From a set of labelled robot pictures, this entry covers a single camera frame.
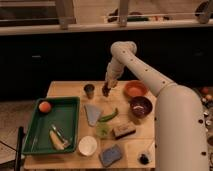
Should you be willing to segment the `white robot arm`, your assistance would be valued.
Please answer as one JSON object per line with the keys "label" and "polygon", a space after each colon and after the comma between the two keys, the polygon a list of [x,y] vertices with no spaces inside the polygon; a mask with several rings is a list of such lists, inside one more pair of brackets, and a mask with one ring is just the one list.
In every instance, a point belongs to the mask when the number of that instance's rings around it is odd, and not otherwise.
{"label": "white robot arm", "polygon": [[179,85],[135,56],[131,41],[111,45],[105,81],[113,88],[129,69],[156,97],[156,171],[209,171],[203,106],[190,88]]}

